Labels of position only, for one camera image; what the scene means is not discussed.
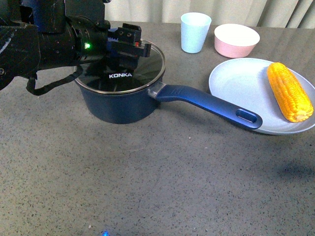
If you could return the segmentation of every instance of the robotic arm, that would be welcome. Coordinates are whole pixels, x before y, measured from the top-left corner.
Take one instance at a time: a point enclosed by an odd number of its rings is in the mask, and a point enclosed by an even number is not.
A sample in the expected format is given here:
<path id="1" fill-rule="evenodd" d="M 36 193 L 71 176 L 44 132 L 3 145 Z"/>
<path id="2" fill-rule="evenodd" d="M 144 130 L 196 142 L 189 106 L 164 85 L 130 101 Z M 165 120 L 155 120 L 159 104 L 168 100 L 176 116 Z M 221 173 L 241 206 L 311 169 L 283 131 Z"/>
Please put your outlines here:
<path id="1" fill-rule="evenodd" d="M 104 19 L 110 1 L 0 0 L 0 90 L 22 76 L 29 92 L 42 95 L 80 76 L 84 63 L 134 70 L 151 45 L 142 44 L 139 26 L 111 29 Z M 62 66 L 77 71 L 35 89 L 37 71 Z"/>

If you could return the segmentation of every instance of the glass lid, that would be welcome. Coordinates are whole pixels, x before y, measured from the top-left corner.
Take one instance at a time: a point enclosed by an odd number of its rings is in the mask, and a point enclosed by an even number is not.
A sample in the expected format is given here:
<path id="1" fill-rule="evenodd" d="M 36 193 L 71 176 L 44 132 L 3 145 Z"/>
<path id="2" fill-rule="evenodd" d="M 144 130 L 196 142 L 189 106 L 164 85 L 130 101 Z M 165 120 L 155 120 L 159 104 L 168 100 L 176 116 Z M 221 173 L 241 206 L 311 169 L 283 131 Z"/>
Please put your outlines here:
<path id="1" fill-rule="evenodd" d="M 165 71 L 163 52 L 153 43 L 148 58 L 140 57 L 135 70 L 115 66 L 115 59 L 105 58 L 81 65 L 83 73 L 75 81 L 82 87 L 102 94 L 124 94 L 141 90 L 156 80 Z"/>

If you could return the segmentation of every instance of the pink bowl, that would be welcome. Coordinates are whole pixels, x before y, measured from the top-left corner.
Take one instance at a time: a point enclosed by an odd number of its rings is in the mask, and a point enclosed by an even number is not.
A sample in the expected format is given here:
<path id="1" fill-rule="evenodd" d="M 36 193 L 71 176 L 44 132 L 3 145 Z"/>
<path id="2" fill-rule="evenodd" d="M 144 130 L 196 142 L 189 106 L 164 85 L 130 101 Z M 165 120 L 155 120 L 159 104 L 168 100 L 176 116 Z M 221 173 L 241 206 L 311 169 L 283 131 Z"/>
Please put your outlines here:
<path id="1" fill-rule="evenodd" d="M 215 29 L 215 49 L 227 58 L 248 56 L 259 41 L 259 34 L 243 25 L 224 24 Z"/>

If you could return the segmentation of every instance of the green light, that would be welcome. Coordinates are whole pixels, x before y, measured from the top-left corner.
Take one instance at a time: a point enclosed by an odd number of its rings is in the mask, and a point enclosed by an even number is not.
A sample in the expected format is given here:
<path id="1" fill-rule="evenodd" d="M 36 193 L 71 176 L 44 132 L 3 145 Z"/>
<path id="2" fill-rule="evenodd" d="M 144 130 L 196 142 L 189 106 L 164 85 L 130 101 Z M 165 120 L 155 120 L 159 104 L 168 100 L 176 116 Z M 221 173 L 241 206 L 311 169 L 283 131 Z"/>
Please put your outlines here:
<path id="1" fill-rule="evenodd" d="M 91 48 L 91 44 L 89 43 L 84 43 L 84 49 L 89 49 Z"/>

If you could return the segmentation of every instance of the yellow corn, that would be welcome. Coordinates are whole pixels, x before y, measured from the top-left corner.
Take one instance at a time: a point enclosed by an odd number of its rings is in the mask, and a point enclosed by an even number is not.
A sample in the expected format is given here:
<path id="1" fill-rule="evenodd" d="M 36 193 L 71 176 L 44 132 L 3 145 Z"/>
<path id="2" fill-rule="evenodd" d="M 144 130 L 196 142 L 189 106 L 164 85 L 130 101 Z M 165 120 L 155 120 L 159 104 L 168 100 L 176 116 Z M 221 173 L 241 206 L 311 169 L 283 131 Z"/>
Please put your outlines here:
<path id="1" fill-rule="evenodd" d="M 295 75 L 282 63 L 268 66 L 268 80 L 284 117 L 291 122 L 309 118 L 314 107 Z"/>

